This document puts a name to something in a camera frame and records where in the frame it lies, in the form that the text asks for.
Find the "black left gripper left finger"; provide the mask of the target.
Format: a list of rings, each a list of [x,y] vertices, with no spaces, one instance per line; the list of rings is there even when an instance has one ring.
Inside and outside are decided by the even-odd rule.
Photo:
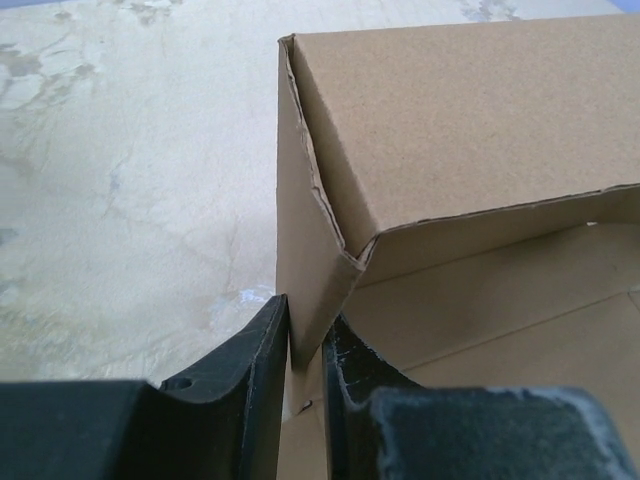
[[[289,309],[269,299],[181,372],[144,380],[1,386],[5,479],[272,479]]]

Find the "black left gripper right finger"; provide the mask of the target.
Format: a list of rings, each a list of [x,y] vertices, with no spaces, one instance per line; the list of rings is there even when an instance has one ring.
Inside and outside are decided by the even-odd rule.
[[[602,406],[574,388],[423,387],[338,316],[322,344],[331,479],[630,479]]]

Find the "brown cardboard box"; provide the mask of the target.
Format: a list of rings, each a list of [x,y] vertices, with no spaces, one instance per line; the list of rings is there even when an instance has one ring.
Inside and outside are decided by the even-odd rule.
[[[278,477],[331,479],[338,316],[423,387],[574,388],[639,475],[639,18],[279,42]]]

